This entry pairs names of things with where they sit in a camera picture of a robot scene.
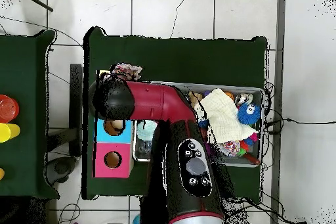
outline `white cloth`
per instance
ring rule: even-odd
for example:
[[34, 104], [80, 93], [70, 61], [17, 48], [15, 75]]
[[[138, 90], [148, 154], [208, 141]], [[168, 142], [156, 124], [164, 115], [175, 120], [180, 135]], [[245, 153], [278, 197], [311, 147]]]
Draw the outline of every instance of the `white cloth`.
[[[238, 121], [238, 109], [234, 101], [221, 89], [213, 90], [200, 103], [204, 107], [206, 118], [210, 123], [207, 132], [210, 143], [240, 141], [253, 133], [258, 133], [249, 125], [243, 125]], [[205, 119], [200, 103], [198, 102], [195, 105], [199, 122]]]

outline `wooden block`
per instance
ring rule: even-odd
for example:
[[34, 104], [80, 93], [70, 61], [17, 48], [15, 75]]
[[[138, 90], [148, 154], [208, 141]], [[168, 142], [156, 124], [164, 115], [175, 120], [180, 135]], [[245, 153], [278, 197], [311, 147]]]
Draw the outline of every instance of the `wooden block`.
[[192, 108], [194, 108], [195, 107], [195, 105], [196, 105], [196, 103], [197, 102], [199, 102], [199, 101], [201, 101], [202, 100], [202, 98], [203, 98], [203, 96], [201, 95], [201, 94], [199, 94], [199, 93], [193, 93], [193, 92], [189, 92], [189, 97], [190, 97], [190, 101], [191, 101], [191, 106], [192, 106]]

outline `metal pole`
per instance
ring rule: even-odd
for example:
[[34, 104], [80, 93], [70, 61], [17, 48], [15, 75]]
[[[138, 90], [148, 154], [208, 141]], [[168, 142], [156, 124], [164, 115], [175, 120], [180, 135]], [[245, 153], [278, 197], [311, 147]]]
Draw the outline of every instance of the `metal pole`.
[[[284, 69], [284, 35], [285, 35], [285, 0], [278, 0], [278, 18], [277, 18], [277, 32], [276, 32], [276, 63], [275, 63], [275, 76], [274, 76], [274, 121], [280, 120], [278, 113], [282, 113], [282, 72]], [[273, 158], [274, 164], [272, 166], [272, 186], [271, 208], [276, 213], [279, 213], [279, 200], [280, 197], [280, 133], [281, 122], [276, 123], [273, 127], [274, 132], [279, 134], [273, 135]], [[271, 214], [270, 224], [278, 224], [278, 216]]]

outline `shape sorter box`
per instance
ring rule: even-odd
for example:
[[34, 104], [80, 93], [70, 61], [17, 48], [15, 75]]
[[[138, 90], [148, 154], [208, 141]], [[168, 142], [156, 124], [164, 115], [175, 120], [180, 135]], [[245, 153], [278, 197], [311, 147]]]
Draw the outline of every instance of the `shape sorter box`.
[[[118, 136], [111, 136], [104, 129], [104, 121], [97, 119], [96, 146], [93, 152], [93, 177], [128, 178], [133, 168], [133, 122], [125, 121], [125, 129]], [[121, 160], [118, 166], [110, 168], [106, 164], [106, 155], [117, 152]]]

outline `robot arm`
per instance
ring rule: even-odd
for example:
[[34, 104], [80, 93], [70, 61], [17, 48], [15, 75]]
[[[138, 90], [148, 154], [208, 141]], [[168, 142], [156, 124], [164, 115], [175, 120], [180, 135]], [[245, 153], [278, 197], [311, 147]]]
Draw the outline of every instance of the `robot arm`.
[[109, 76], [94, 83], [89, 94], [93, 114], [96, 112], [103, 120], [167, 122], [167, 142], [161, 154], [167, 224], [222, 224], [221, 198], [196, 116], [178, 89]]

